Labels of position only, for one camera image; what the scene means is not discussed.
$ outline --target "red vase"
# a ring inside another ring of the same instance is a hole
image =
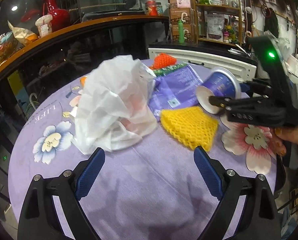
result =
[[[47,14],[52,15],[52,32],[58,31],[70,25],[70,14],[67,10],[60,9],[56,0],[44,0],[48,9]]]

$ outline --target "yellow mesh net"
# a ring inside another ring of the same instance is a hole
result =
[[[218,120],[205,114],[199,106],[161,111],[161,125],[182,144],[195,149],[201,145],[209,151],[217,132]]]

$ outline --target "blue cup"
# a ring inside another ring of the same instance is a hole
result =
[[[211,74],[197,87],[196,96],[201,106],[211,114],[217,114],[221,108],[209,103],[210,96],[240,98],[241,88],[235,76],[223,67],[216,67]]]

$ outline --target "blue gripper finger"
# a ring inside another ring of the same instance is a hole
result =
[[[222,182],[210,163],[210,158],[202,147],[197,147],[193,152],[193,160],[200,171],[203,180],[205,181],[211,195],[219,201],[223,197]]]
[[[99,149],[77,180],[76,192],[74,194],[76,200],[80,200],[88,195],[104,163],[105,151]]]

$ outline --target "metal screw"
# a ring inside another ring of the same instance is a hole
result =
[[[38,181],[40,178],[41,178],[41,176],[39,174],[37,174],[33,177],[33,180]]]
[[[236,173],[235,173],[235,171],[233,171],[233,170],[228,170],[227,171],[227,174],[229,175],[229,176],[234,176]]]
[[[266,179],[265,175],[262,175],[262,174],[259,174],[259,175],[258,175],[258,178],[259,178],[260,180],[265,180],[265,179]]]
[[[64,171],[64,173],[63,173],[63,175],[64,175],[65,177],[69,177],[71,174],[72,174],[72,171],[70,171],[70,170],[66,170],[66,171]]]

